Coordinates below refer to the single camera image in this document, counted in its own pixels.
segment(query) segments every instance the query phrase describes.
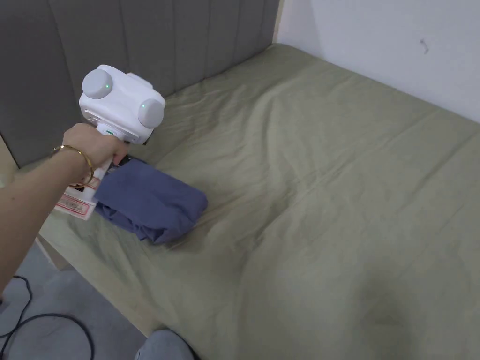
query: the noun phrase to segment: upholstered headboard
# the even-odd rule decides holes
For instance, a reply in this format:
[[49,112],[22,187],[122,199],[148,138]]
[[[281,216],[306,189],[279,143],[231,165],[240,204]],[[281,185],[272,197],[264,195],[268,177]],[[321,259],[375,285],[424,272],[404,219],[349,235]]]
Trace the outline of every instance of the upholstered headboard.
[[265,49],[278,0],[3,0],[0,132],[19,166],[82,117],[83,77],[100,64],[162,95]]

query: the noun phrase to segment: green bed sheet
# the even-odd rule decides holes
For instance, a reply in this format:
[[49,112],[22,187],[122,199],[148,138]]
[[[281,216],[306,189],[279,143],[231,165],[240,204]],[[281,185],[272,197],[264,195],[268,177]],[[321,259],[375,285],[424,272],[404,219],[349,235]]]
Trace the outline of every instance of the green bed sheet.
[[275,45],[168,98],[132,148],[207,194],[191,233],[153,246],[53,212],[41,235],[204,360],[478,359],[479,131]]

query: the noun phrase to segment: wrist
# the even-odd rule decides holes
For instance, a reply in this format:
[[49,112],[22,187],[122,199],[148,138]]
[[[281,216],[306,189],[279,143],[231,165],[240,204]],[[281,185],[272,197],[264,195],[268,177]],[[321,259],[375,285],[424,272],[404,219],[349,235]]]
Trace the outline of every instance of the wrist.
[[79,183],[90,172],[85,157],[69,148],[61,149],[51,160],[61,163],[62,172],[66,173],[69,183]]

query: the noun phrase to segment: wall mark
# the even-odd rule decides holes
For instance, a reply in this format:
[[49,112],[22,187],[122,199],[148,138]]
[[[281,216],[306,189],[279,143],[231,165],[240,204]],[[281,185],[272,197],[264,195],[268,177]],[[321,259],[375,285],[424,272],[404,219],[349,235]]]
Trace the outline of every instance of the wall mark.
[[423,48],[425,49],[425,51],[424,51],[423,54],[424,54],[424,55],[427,55],[428,52],[430,51],[430,49],[429,49],[427,43],[425,42],[425,39],[420,40],[420,44],[421,44],[421,45],[423,46]]

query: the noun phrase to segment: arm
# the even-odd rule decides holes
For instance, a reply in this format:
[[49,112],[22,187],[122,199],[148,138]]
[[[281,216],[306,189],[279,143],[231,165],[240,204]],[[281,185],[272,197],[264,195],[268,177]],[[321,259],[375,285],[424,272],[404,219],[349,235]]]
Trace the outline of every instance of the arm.
[[[114,136],[77,124],[63,144],[85,152],[94,167],[111,158],[120,161],[127,146]],[[89,170],[82,155],[65,149],[9,186],[0,189],[0,294],[32,246],[43,222],[67,186]]]

